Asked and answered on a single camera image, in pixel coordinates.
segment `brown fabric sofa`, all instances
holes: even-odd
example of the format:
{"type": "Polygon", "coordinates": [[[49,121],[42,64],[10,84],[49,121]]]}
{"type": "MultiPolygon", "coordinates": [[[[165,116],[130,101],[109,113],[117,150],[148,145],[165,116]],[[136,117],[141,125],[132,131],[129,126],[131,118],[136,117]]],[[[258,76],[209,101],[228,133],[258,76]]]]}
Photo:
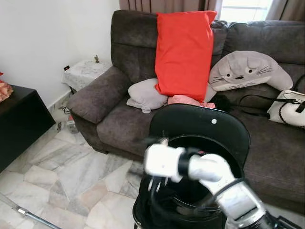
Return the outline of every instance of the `brown fabric sofa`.
{"type": "MultiPolygon", "coordinates": [[[[305,73],[305,24],[292,21],[231,23],[214,21],[212,66],[235,50],[252,50],[274,58],[293,81],[305,73]]],[[[116,11],[112,18],[112,63],[106,73],[69,100],[78,129],[88,143],[102,153],[112,152],[142,160],[150,121],[157,111],[143,114],[128,107],[127,89],[133,83],[156,77],[156,15],[137,11],[116,11]]],[[[277,97],[279,91],[261,84],[218,94],[232,104],[246,94],[277,97]]],[[[271,103],[247,99],[245,106],[268,108],[271,103]]],[[[251,136],[245,174],[263,201],[304,213],[305,130],[251,116],[235,108],[251,136]]]]}

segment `black cabinet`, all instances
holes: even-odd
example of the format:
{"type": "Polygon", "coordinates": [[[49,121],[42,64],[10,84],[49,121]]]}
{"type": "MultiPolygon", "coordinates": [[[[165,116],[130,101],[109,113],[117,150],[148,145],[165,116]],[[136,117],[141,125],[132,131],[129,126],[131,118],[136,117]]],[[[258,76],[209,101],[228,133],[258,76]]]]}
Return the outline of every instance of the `black cabinet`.
{"type": "Polygon", "coordinates": [[[36,90],[12,88],[0,103],[0,172],[55,124],[36,90]]]}

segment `curtain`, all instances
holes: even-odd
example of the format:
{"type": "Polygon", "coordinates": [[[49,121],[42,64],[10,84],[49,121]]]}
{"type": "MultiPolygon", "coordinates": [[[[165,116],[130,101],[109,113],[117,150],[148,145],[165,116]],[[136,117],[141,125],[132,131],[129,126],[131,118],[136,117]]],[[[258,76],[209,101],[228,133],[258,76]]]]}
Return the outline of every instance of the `curtain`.
{"type": "Polygon", "coordinates": [[[305,21],[305,1],[273,0],[266,20],[305,21]]]}
{"type": "Polygon", "coordinates": [[[172,13],[196,10],[214,10],[220,17],[223,0],[120,0],[121,10],[137,10],[150,13],[172,13]]]}

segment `white handbag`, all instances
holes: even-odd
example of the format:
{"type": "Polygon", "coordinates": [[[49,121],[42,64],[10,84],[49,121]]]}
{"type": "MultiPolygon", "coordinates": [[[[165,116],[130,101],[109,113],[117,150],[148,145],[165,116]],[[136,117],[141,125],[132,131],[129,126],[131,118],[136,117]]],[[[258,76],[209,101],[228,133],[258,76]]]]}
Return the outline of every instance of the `white handbag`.
{"type": "Polygon", "coordinates": [[[270,121],[305,128],[305,94],[285,90],[267,111],[270,121]]]}

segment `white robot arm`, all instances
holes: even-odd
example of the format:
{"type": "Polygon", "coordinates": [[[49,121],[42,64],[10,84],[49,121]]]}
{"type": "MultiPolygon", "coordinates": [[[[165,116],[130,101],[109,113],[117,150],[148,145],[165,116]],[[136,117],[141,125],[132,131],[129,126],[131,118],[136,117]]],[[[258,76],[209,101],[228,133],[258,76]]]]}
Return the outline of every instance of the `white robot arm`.
{"type": "Polygon", "coordinates": [[[184,148],[153,144],[146,150],[145,172],[151,176],[168,177],[179,182],[182,177],[199,180],[214,195],[229,221],[241,229],[295,229],[281,227],[268,219],[262,201],[242,180],[235,178],[229,164],[221,156],[205,154],[185,156],[184,148]]]}

